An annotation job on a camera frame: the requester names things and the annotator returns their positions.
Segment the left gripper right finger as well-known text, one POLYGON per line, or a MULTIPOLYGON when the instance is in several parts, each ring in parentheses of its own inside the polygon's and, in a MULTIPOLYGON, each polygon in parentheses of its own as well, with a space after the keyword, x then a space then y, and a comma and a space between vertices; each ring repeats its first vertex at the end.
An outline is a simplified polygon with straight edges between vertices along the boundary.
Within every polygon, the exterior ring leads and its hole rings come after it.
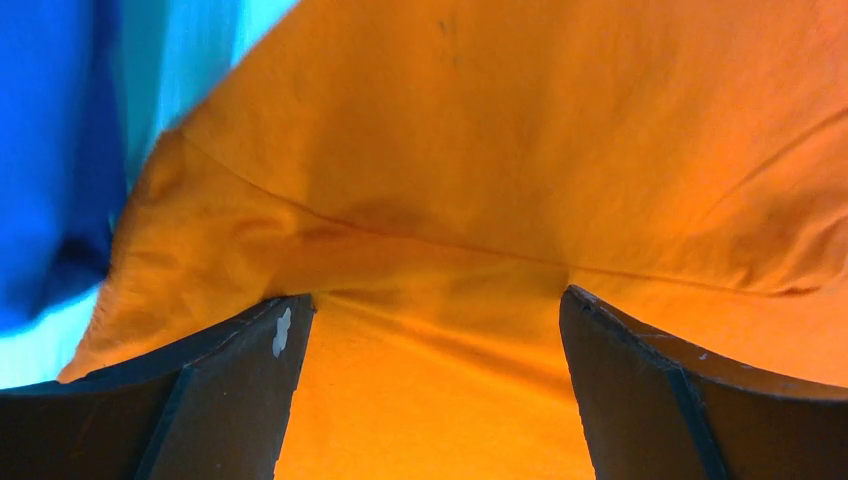
POLYGON ((559 328, 599 479, 843 479, 847 391, 762 370, 578 286, 559 328))

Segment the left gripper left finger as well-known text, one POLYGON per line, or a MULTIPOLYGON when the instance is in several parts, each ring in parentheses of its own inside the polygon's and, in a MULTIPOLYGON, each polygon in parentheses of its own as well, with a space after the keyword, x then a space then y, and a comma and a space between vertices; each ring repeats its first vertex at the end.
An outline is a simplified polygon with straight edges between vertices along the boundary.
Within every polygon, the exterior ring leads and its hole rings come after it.
POLYGON ((314 316, 277 298, 70 383, 1 393, 5 479, 270 479, 314 316))

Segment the orange t-shirt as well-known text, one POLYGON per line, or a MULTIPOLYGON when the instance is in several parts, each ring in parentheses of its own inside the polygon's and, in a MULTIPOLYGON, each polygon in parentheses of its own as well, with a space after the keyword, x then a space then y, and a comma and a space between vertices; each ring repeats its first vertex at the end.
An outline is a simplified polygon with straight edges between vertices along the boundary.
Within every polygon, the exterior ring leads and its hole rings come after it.
POLYGON ((589 479, 579 285, 847 381, 843 1, 302 1, 123 213, 69 382, 312 295, 284 479, 589 479))

